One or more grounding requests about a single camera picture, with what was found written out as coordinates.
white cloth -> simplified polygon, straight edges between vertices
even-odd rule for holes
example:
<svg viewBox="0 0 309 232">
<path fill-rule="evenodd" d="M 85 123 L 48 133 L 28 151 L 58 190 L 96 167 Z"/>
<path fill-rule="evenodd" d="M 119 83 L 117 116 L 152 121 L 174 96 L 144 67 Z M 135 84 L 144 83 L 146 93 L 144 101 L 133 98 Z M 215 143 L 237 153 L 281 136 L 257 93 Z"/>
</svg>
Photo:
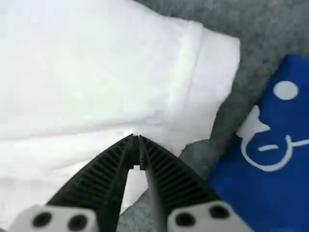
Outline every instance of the white cloth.
<svg viewBox="0 0 309 232">
<path fill-rule="evenodd" d="M 175 155 L 209 138 L 237 38 L 130 0 L 0 4 L 0 226 L 131 133 Z M 146 188 L 130 171 L 122 211 Z"/>
</svg>

white printed symbol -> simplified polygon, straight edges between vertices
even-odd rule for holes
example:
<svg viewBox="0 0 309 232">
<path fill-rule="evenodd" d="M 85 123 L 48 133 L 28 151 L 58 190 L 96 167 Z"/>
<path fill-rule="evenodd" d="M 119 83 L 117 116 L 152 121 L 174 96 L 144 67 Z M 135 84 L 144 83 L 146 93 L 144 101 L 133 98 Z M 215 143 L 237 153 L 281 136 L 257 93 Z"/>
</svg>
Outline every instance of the white printed symbol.
<svg viewBox="0 0 309 232">
<path fill-rule="evenodd" d="M 298 87 L 292 82 L 289 81 L 281 81 L 278 82 L 273 90 L 274 94 L 280 98 L 281 100 L 291 100 L 298 95 Z M 285 140 L 287 143 L 287 150 L 283 158 L 275 164 L 271 165 L 261 165 L 254 162 L 247 154 L 247 145 L 253 139 L 256 133 L 261 133 L 265 131 L 269 131 L 270 127 L 259 120 L 260 109 L 257 105 L 253 107 L 251 112 L 249 113 L 246 120 L 241 125 L 240 129 L 237 131 L 236 135 L 242 138 L 241 141 L 241 153 L 246 159 L 248 163 L 257 167 L 265 172 L 273 172 L 284 167 L 292 157 L 293 148 L 297 146 L 309 145 L 309 139 L 302 140 L 298 142 L 292 142 L 292 139 L 289 135 L 286 135 Z M 275 144 L 265 145 L 259 147 L 258 150 L 260 152 L 269 151 L 272 149 L 278 149 L 279 147 Z"/>
<path fill-rule="evenodd" d="M 298 95 L 298 87 L 290 81 L 280 81 L 274 87 L 274 94 L 281 100 L 291 100 Z"/>
</svg>

white circle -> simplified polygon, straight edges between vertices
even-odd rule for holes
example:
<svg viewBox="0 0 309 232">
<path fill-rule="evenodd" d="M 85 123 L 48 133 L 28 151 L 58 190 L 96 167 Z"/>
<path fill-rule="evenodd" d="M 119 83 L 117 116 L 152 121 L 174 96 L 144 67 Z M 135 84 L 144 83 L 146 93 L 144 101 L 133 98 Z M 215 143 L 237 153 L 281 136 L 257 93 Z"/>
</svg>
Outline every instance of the white circle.
<svg viewBox="0 0 309 232">
<path fill-rule="evenodd" d="M 281 100 L 291 100 L 298 95 L 298 87 L 290 81 L 280 81 L 274 87 L 274 94 Z"/>
</svg>

gray carpet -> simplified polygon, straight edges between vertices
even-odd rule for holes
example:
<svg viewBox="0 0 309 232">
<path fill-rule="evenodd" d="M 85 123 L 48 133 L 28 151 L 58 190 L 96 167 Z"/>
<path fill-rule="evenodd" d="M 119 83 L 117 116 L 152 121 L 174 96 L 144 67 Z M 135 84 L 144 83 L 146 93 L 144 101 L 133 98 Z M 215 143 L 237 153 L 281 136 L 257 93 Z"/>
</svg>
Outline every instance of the gray carpet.
<svg viewBox="0 0 309 232">
<path fill-rule="evenodd" d="M 138 0 L 162 15 L 195 20 L 241 40 L 233 90 L 217 114 L 210 141 L 187 146 L 182 159 L 202 175 L 214 168 L 285 54 L 309 57 L 308 0 Z M 118 232 L 152 232 L 145 193 L 119 219 Z"/>
</svg>

white fabric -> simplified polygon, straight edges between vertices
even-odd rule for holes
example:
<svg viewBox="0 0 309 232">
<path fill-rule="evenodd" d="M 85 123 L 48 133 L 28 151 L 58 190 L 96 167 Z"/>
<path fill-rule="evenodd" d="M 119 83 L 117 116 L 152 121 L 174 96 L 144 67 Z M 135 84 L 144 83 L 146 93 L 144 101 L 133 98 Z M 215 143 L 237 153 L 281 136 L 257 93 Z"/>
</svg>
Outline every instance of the white fabric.
<svg viewBox="0 0 309 232">
<path fill-rule="evenodd" d="M 0 226 L 131 133 L 209 138 L 238 63 L 238 39 L 130 0 L 2 0 Z M 130 171 L 122 211 L 146 189 Z"/>
</svg>

